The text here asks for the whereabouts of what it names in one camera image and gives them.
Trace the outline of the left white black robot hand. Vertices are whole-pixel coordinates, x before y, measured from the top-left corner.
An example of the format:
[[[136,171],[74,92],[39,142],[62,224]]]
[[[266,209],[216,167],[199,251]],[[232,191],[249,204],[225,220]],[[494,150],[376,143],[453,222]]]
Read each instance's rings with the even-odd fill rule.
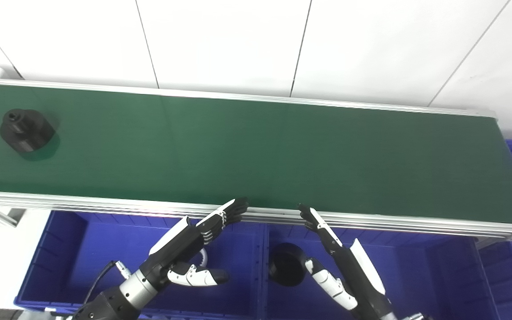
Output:
[[[184,217],[154,245],[140,265],[138,279],[161,292],[170,283],[182,286],[216,286],[229,281],[229,273],[191,264],[190,260],[215,241],[229,225],[242,220],[247,198],[232,199],[197,223]]]

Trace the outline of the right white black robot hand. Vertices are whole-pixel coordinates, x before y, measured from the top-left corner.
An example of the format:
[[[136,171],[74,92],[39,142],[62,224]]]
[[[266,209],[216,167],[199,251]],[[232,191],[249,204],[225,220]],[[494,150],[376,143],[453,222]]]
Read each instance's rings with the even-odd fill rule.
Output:
[[[318,235],[343,278],[336,278],[315,257],[305,260],[305,269],[323,291],[356,320],[396,320],[382,279],[359,239],[345,246],[323,217],[312,207],[299,204],[305,227]]]

